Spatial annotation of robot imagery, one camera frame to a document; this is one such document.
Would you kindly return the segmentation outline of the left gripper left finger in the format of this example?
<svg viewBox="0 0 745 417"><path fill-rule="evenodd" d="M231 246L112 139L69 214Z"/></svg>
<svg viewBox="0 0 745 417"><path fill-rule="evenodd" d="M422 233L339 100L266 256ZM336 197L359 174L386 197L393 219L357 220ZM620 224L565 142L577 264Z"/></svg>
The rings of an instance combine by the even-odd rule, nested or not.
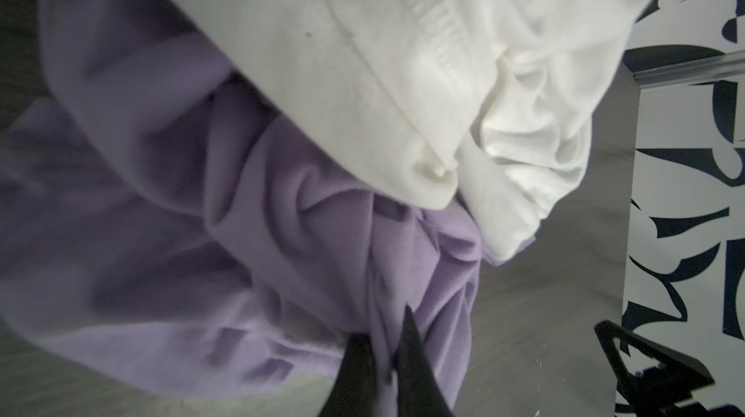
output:
<svg viewBox="0 0 745 417"><path fill-rule="evenodd" d="M340 370L319 417L371 417L376 406L378 384L372 343L367 335L354 334Z"/></svg>

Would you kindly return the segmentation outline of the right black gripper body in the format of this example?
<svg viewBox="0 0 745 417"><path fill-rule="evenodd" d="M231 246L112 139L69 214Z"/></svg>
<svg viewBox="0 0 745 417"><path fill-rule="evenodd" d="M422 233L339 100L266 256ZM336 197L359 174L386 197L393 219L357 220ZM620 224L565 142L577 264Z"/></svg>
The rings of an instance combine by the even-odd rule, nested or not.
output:
<svg viewBox="0 0 745 417"><path fill-rule="evenodd" d="M594 331L617 379L617 391L637 416L742 416L735 405L707 408L693 400L696 390L715 384L697 359L667 348L610 321L595 325ZM656 366L633 374L620 354L630 345L642 355L658 362Z"/></svg>

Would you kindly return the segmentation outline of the purple cloth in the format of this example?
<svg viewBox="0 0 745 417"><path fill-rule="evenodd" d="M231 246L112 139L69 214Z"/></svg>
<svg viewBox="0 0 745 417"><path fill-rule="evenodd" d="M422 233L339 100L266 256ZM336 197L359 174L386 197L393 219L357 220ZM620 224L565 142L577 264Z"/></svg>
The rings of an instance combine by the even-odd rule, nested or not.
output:
<svg viewBox="0 0 745 417"><path fill-rule="evenodd" d="M168 0L39 0L50 96L1 150L1 317L151 393L234 398L335 382L351 335L372 416L399 416L413 312L453 408L479 269L461 203L423 210L348 174Z"/></svg>

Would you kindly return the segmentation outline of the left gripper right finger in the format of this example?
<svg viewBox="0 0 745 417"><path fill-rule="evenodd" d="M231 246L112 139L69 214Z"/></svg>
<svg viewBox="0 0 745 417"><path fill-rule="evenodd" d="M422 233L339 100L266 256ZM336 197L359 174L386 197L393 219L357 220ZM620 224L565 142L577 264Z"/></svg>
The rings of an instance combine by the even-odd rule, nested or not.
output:
<svg viewBox="0 0 745 417"><path fill-rule="evenodd" d="M453 417L433 374L413 312L405 308L395 355L400 417Z"/></svg>

